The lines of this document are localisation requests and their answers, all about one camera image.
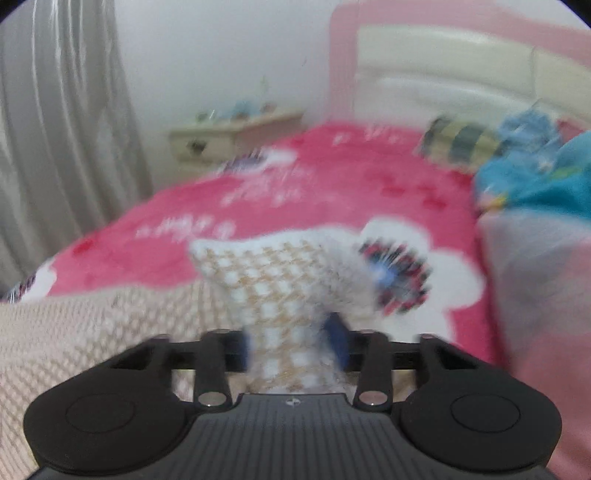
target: nightstand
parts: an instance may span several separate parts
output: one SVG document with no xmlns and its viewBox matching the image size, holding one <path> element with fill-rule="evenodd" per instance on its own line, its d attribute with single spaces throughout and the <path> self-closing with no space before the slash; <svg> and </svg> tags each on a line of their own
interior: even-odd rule
<svg viewBox="0 0 591 480">
<path fill-rule="evenodd" d="M 217 170 L 237 155 L 303 131 L 301 110 L 277 109 L 248 120 L 198 122 L 175 128 L 170 145 L 183 180 Z"/>
</svg>

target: gray curtain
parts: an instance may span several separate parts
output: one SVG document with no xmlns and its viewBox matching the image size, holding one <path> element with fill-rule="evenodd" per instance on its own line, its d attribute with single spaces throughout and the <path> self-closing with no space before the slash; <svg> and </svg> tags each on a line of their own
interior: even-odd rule
<svg viewBox="0 0 591 480">
<path fill-rule="evenodd" d="M 114 0 L 28 0 L 0 26 L 0 287 L 152 193 Z"/>
</svg>

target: blue blanket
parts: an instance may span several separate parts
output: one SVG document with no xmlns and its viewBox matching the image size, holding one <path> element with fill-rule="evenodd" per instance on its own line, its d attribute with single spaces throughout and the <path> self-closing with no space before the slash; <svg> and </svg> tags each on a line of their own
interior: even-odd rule
<svg viewBox="0 0 591 480">
<path fill-rule="evenodd" d="M 508 152 L 475 177 L 483 210 L 529 208 L 591 220 L 591 132 L 562 145 L 550 119 L 528 111 L 507 119 L 499 134 Z"/>
</svg>

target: knitted blanket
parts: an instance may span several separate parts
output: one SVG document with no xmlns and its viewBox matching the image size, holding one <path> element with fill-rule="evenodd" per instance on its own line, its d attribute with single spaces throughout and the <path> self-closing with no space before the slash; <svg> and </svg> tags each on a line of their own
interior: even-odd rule
<svg viewBox="0 0 591 480">
<path fill-rule="evenodd" d="M 192 341 L 219 328 L 239 327 L 219 292 L 203 281 L 0 306 L 0 478 L 23 480 L 37 467 L 22 419 L 41 393 L 148 338 L 166 333 Z M 188 375 L 177 376 L 175 391 L 191 400 Z"/>
</svg>

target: pink blanket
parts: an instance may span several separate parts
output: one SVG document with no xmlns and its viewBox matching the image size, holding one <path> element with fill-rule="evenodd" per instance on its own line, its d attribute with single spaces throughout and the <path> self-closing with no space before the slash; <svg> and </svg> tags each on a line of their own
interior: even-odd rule
<svg viewBox="0 0 591 480">
<path fill-rule="evenodd" d="M 419 140 L 420 133 L 404 129 L 329 124 L 275 146 L 274 155 L 292 155 L 293 162 L 163 191 L 56 256 L 50 294 L 190 281 L 193 238 L 332 228 L 359 242 L 379 236 L 406 242 L 427 257 L 434 270 L 430 299 L 392 318 L 394 336 L 436 333 L 496 362 L 470 178 L 415 157 Z"/>
</svg>

